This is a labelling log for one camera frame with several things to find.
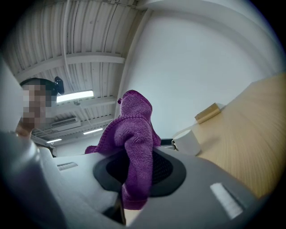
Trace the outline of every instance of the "fluorescent light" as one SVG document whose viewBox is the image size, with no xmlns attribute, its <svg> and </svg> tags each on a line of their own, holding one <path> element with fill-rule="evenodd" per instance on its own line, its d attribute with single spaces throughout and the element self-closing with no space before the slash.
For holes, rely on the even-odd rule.
<svg viewBox="0 0 286 229">
<path fill-rule="evenodd" d="M 47 143 L 52 143 L 52 142 L 55 142 L 55 141 L 61 141 L 61 139 L 56 139 L 56 140 L 52 140 L 52 141 L 47 141 Z"/>
<path fill-rule="evenodd" d="M 72 99 L 78 99 L 78 98 L 85 98 L 85 97 L 93 97 L 93 91 L 82 91 L 82 92 L 76 92 L 66 95 L 61 95 L 57 97 L 57 102 L 63 102 L 67 100 Z"/>
<path fill-rule="evenodd" d="M 96 129 L 96 130 L 93 130 L 93 131 L 85 132 L 84 134 L 91 134 L 91 133 L 102 131 L 102 130 L 103 130 L 103 128 L 100 128 L 100 129 Z"/>
</svg>

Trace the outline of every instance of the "white mug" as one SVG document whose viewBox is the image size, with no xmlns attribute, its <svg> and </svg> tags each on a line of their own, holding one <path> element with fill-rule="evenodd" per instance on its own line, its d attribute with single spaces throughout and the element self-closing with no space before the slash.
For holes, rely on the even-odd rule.
<svg viewBox="0 0 286 229">
<path fill-rule="evenodd" d="M 186 130 L 173 138 L 178 151 L 196 156 L 201 151 L 201 146 L 193 131 Z"/>
</svg>

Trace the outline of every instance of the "ceiling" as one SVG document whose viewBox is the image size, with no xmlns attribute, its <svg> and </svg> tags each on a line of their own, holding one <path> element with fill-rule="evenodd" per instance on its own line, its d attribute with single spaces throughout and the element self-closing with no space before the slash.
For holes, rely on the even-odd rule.
<svg viewBox="0 0 286 229">
<path fill-rule="evenodd" d="M 19 21 L 2 50 L 19 82 L 37 77 L 64 81 L 65 93 L 92 89 L 94 97 L 57 105 L 54 121 L 77 117 L 81 127 L 35 129 L 46 142 L 76 139 L 113 119 L 124 63 L 142 19 L 136 0 L 46 0 Z"/>
</svg>

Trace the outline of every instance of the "purple knit fabric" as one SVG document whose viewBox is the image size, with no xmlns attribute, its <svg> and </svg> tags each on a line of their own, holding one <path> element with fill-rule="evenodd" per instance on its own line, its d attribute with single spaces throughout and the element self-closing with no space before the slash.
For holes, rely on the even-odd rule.
<svg viewBox="0 0 286 229">
<path fill-rule="evenodd" d="M 125 147 L 130 164 L 122 186 L 123 207 L 140 210 L 152 184 L 152 148 L 160 146 L 161 139 L 152 127 L 152 105 L 143 95 L 130 90 L 118 103 L 120 116 L 106 127 L 98 146 L 88 146 L 85 153 L 104 153 Z"/>
</svg>

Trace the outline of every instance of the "white cup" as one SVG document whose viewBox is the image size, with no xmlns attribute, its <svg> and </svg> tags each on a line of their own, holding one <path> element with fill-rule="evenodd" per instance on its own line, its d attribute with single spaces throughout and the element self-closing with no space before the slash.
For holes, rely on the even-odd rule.
<svg viewBox="0 0 286 229">
<path fill-rule="evenodd" d="M 184 151 L 193 156 L 196 156 L 201 151 L 201 146 L 191 130 L 186 130 L 176 135 L 173 140 L 178 151 Z"/>
</svg>

